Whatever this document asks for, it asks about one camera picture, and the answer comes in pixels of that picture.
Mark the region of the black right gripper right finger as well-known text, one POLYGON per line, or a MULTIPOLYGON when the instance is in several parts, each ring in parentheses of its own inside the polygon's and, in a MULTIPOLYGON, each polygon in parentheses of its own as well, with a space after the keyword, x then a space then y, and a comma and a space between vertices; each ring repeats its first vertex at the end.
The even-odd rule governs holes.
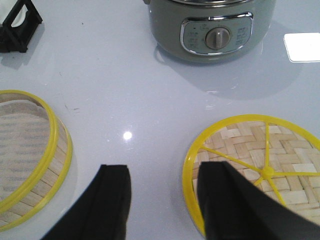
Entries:
POLYGON ((318 240, 320 227, 265 195, 226 161, 203 162, 197 197, 207 240, 318 240))

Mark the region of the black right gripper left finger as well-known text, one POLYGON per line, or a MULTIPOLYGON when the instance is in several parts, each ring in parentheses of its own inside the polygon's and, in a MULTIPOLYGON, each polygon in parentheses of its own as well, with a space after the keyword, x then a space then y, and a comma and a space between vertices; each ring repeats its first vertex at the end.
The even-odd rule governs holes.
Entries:
POLYGON ((124 240, 132 186, 126 165, 101 165, 97 174, 44 240, 124 240))

